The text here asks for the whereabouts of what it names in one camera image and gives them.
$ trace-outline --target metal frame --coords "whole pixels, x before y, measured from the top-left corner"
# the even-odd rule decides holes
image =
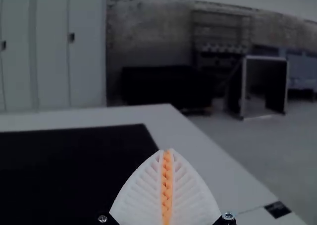
[[[255,118],[255,117],[245,117],[245,97],[246,97],[246,80],[247,80],[247,60],[275,60],[275,61],[285,61],[286,62],[286,83],[285,83],[285,95],[284,95],[284,111],[283,114],[286,114],[286,110],[288,108],[288,77],[289,77],[289,61],[284,57],[276,57],[276,56],[252,56],[247,55],[243,59],[242,63],[242,84],[241,84],[241,105],[240,105],[240,114],[239,117],[241,120]]]

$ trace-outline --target black mat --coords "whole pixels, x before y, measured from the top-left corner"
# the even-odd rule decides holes
[[[157,150],[142,124],[0,133],[0,224],[95,224]]]

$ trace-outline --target black label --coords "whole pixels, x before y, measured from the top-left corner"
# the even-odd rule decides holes
[[[287,208],[282,202],[278,201],[264,207],[275,219],[290,214],[292,211]]]

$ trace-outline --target white cabinet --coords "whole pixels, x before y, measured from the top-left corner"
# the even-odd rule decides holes
[[[32,108],[29,0],[2,0],[2,80],[7,111]]]
[[[37,0],[36,68],[39,109],[69,106],[68,0]]]
[[[106,0],[69,0],[70,97],[74,107],[102,106],[106,98]]]
[[[106,105],[106,0],[0,1],[0,112]]]

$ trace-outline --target white table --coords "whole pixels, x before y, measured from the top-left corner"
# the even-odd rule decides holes
[[[0,131],[136,123],[146,125],[160,149],[174,148],[189,161],[205,180],[222,212],[232,211],[238,217],[239,214],[246,216],[248,211],[253,213],[256,208],[278,201],[264,185],[171,105],[7,114],[0,116]]]

